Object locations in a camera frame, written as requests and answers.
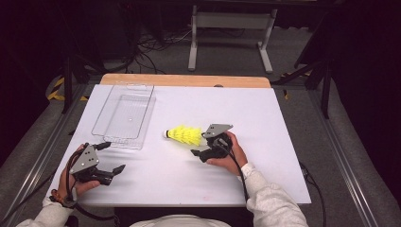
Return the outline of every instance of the metal rail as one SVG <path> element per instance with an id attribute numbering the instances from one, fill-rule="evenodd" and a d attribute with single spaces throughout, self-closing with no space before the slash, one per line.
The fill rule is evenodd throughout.
<path id="1" fill-rule="evenodd" d="M 9 214 L 9 212 L 14 207 L 16 207 L 27 195 L 29 195 L 35 189 L 36 184 L 41 179 L 41 176 L 44 172 L 44 168 L 46 167 L 51 155 L 53 154 L 53 151 L 54 151 L 56 145 L 59 143 L 59 140 L 61 137 L 61 132 L 64 129 L 66 123 L 68 122 L 68 120 L 71 116 L 71 113 L 74 111 L 75 107 L 77 106 L 80 97 L 83 95 L 83 92 L 85 91 L 85 88 L 86 88 L 86 85 L 84 85 L 84 84 L 77 85 L 77 90 L 74 93 L 73 103 L 72 103 L 71 107 L 65 114 L 62 114 L 61 117 L 59 118 L 59 121 L 57 122 L 56 127 L 54 128 L 54 130 L 52 131 L 46 144 L 44 145 L 44 148 L 42 149 L 41 153 L 39 154 L 39 157 L 36 160 L 33 168 L 31 168 L 30 172 L 26 175 L 24 183 L 21 186 L 14 201 L 10 205 L 5 217 Z M 24 205 L 21 206 L 9 218 L 9 220 L 5 223 L 4 226 L 7 226 L 7 227 L 16 226 L 18 224 L 17 223 L 18 218 L 20 217 L 24 207 L 25 207 Z"/>
<path id="2" fill-rule="evenodd" d="M 353 169 L 351 168 L 350 164 L 348 163 L 347 157 L 345 156 L 345 153 L 340 145 L 340 141 L 334 132 L 334 129 L 328 119 L 325 119 L 322 110 L 320 108 L 320 100 L 319 96 L 317 94 L 317 91 L 308 91 L 309 97 L 312 101 L 313 107 L 318 114 L 321 123 L 324 127 L 324 130 L 327 134 L 327 136 L 330 139 L 330 144 L 331 147 L 334 151 L 334 157 L 337 161 L 337 164 L 340 168 L 342 177 L 345 180 L 345 183 L 348 186 L 348 190 L 350 191 L 350 194 L 354 200 L 354 203 L 357 207 L 357 210 L 359 211 L 360 217 L 362 218 L 362 221 L 365 226 L 378 226 L 375 216 L 368 204 L 368 202 L 365 199 L 365 196 L 363 195 L 362 189 L 359 185 L 359 182 L 357 180 L 357 177 L 354 174 Z"/>

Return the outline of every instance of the shuttlecock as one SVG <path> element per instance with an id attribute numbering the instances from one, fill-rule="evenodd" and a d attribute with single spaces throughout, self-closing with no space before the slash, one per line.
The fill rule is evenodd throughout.
<path id="1" fill-rule="evenodd" d="M 201 143 L 201 128 L 185 127 L 181 125 L 172 130 L 165 131 L 164 137 L 184 144 L 199 146 Z"/>

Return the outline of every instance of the person's right hand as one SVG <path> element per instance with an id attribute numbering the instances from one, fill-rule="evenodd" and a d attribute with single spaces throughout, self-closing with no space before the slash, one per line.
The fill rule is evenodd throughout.
<path id="1" fill-rule="evenodd" d="M 244 150 L 242 147 L 238 144 L 238 141 L 236 140 L 236 136 L 229 132 L 226 131 L 227 135 L 230 137 L 231 141 L 233 142 L 233 147 L 232 147 L 232 154 L 235 156 L 236 161 L 239 164 L 239 167 L 243 167 L 245 164 L 248 163 L 247 156 L 245 155 Z M 206 161 L 207 164 L 213 165 L 213 166 L 220 166 L 220 167 L 225 167 L 227 170 L 229 170 L 231 173 L 234 173 L 236 176 L 239 176 L 239 170 L 233 161 L 233 159 L 227 155 L 225 158 L 222 159 L 208 159 Z"/>

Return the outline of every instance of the metal frame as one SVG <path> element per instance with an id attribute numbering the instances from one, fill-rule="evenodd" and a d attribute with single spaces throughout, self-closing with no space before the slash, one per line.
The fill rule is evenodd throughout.
<path id="1" fill-rule="evenodd" d="M 273 9 L 271 14 L 248 14 L 248 13 L 215 13 L 198 12 L 197 6 L 192 8 L 192 43 L 189 52 L 188 70 L 195 71 L 198 53 L 198 27 L 222 27 L 222 28 L 247 28 L 264 29 L 263 40 L 258 42 L 260 57 L 263 66 L 268 74 L 273 72 L 266 47 L 271 35 L 277 9 Z"/>

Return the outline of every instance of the clear plastic container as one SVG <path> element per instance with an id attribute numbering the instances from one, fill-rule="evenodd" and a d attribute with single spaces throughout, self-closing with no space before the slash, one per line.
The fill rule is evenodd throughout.
<path id="1" fill-rule="evenodd" d="M 97 118 L 92 135 L 112 147 L 140 149 L 155 103 L 153 85 L 114 85 Z"/>

